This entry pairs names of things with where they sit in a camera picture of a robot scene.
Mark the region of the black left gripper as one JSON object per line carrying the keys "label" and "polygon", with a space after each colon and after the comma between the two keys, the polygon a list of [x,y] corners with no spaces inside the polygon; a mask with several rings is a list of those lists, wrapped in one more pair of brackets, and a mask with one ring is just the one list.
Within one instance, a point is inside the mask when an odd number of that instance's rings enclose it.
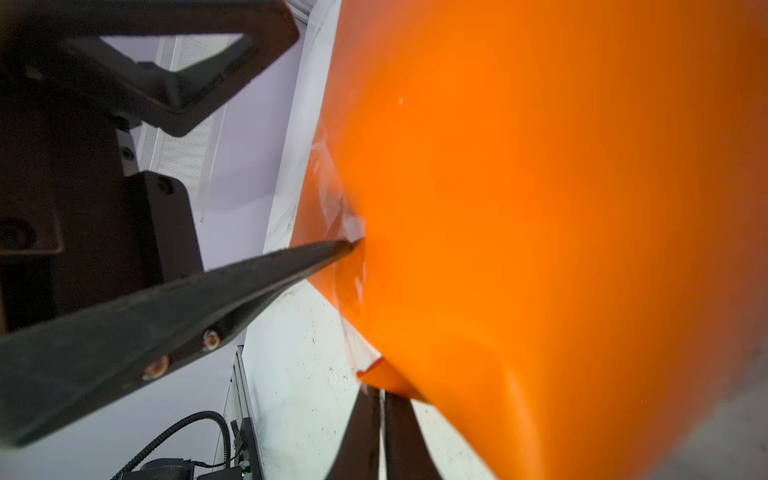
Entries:
{"label": "black left gripper", "polygon": [[[111,37],[221,44],[164,63]],[[350,253],[321,241],[199,273],[185,186],[138,167],[138,122],[187,135],[298,39],[282,1],[24,2],[23,63],[1,63],[2,446],[158,380],[162,359],[170,374],[208,355],[206,331],[226,345]]]}

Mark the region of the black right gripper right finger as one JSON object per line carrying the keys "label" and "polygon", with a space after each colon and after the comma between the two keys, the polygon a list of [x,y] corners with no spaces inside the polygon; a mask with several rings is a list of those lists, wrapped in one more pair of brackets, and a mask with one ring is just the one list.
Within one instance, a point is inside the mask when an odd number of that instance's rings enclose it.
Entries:
{"label": "black right gripper right finger", "polygon": [[441,480],[408,398],[384,395],[384,450],[390,480]]}

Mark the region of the orange wrapping paper sheet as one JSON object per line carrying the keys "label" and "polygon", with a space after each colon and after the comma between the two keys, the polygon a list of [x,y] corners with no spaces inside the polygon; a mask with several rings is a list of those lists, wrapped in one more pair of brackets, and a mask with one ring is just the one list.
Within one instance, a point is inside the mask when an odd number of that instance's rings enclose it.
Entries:
{"label": "orange wrapping paper sheet", "polygon": [[345,1],[314,284],[502,479],[635,479],[767,334],[763,1]]}

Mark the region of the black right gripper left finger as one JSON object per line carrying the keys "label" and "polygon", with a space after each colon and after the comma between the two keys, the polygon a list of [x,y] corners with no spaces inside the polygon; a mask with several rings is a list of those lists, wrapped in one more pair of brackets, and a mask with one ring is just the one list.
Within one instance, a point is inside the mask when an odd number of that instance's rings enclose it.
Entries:
{"label": "black right gripper left finger", "polygon": [[327,480],[376,480],[379,478],[381,396],[362,385]]}

